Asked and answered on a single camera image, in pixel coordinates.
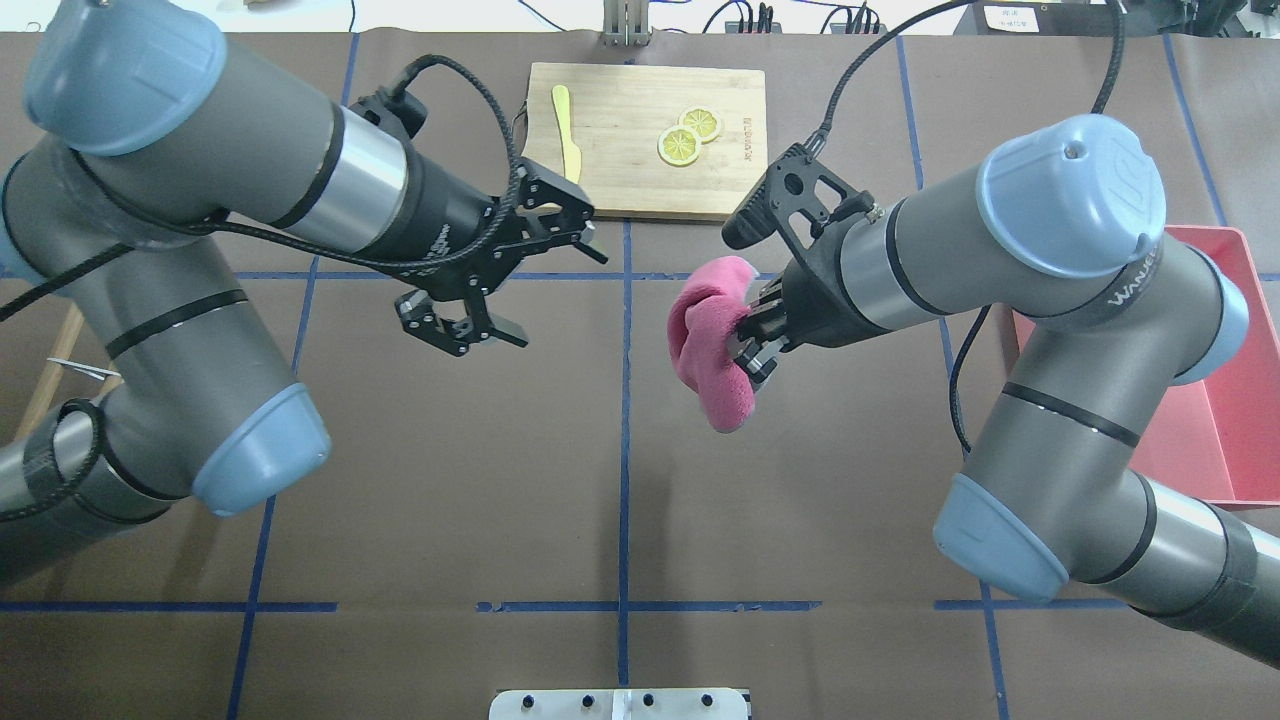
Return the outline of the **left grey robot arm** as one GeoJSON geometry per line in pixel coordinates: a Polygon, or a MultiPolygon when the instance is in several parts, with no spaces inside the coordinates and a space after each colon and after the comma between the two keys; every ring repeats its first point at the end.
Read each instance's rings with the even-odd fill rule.
{"type": "Polygon", "coordinates": [[[212,234],[410,286],[403,331],[453,356],[522,328],[488,307],[525,258],[598,263],[576,183],[521,158],[489,88],[412,60],[351,106],[168,1],[64,1],[29,65],[44,137],[3,177],[3,263],[64,293],[122,383],[3,450],[3,584],[187,497],[233,516],[320,468],[332,441],[212,234]]]}

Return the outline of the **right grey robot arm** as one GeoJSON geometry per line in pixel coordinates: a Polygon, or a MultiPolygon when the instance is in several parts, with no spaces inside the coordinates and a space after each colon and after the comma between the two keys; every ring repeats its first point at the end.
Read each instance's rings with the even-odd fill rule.
{"type": "Polygon", "coordinates": [[[1047,603],[1069,582],[1277,665],[1277,539],[1134,471],[1169,388],[1233,359],[1239,288],[1165,229],[1155,161],[1085,114],[1001,143],[891,208],[795,143],[724,223],[791,263],[739,323],[753,388],[804,345],[837,348],[992,304],[1033,322],[933,528],[987,584],[1047,603]]]}

